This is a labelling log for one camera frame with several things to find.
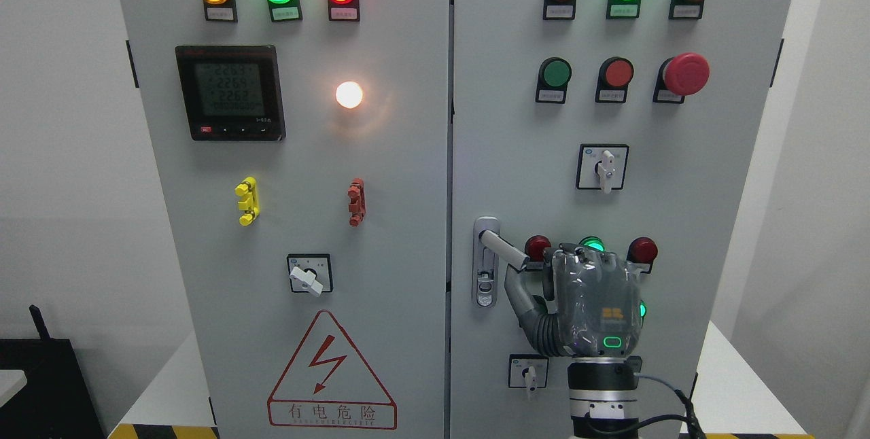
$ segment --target digital power meter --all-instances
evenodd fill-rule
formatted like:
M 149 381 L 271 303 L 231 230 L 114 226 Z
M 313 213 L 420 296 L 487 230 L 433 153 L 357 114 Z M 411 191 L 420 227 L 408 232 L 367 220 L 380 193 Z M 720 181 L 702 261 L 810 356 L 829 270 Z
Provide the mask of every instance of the digital power meter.
M 195 141 L 285 136 L 274 46 L 177 46 L 175 56 Z

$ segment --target cable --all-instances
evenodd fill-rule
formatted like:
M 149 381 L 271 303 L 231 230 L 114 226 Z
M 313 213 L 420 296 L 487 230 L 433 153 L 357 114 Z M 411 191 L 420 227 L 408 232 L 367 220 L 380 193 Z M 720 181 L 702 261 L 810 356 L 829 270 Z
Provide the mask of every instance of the cable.
M 695 415 L 695 406 L 692 401 L 687 398 L 686 394 L 682 392 L 682 390 L 673 386 L 671 383 L 668 383 L 668 381 L 665 381 L 651 374 L 635 373 L 634 375 L 638 378 L 656 381 L 657 383 L 661 383 L 666 387 L 669 387 L 669 389 L 674 392 L 674 395 L 677 395 L 677 398 L 680 399 L 680 402 L 682 402 L 683 406 L 686 408 L 686 417 L 684 417 L 684 422 L 686 423 L 686 429 L 689 432 L 689 437 L 691 437 L 692 439 L 706 439 L 706 434 L 701 428 L 701 424 L 698 421 L 697 415 Z
M 623 434 L 627 434 L 629 432 L 634 432 L 635 430 L 642 429 L 647 425 L 652 425 L 653 423 L 659 423 L 660 421 L 684 421 L 684 423 L 690 423 L 689 419 L 683 417 L 683 415 L 677 414 L 668 414 L 668 415 L 656 415 L 656 417 L 648 418 L 644 421 L 639 421 L 639 423 L 634 424 L 633 426 L 626 427 L 625 429 L 620 430 L 599 430 L 596 429 L 593 424 L 588 424 L 589 429 L 600 436 L 622 436 Z

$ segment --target red warning triangle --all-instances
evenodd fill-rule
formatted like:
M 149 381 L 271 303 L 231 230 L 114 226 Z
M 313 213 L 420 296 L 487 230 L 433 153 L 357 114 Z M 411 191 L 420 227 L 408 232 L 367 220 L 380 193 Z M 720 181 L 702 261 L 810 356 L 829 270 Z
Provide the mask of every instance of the red warning triangle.
M 331 312 L 314 316 L 267 402 L 274 426 L 395 429 L 396 402 Z

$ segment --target yellow black hazard stripe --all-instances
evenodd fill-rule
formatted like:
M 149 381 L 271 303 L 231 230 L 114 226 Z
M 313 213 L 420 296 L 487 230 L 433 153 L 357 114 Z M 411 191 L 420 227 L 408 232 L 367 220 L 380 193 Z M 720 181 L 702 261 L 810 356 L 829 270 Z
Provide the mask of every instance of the yellow black hazard stripe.
M 121 423 L 109 439 L 220 439 L 217 427 Z
M 708 434 L 708 439 L 814 439 L 808 434 Z M 688 434 L 680 434 L 680 439 L 689 439 Z

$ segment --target yellow terminal block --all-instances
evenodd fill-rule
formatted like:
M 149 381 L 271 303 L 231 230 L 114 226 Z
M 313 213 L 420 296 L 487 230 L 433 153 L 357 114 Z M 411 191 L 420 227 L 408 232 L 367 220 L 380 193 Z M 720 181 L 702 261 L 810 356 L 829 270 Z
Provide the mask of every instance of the yellow terminal block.
M 260 215 L 260 200 L 257 195 L 257 179 L 248 176 L 245 181 L 236 186 L 236 196 L 239 197 L 239 210 L 242 216 L 239 217 L 239 224 L 242 226 L 251 225 L 254 220 Z

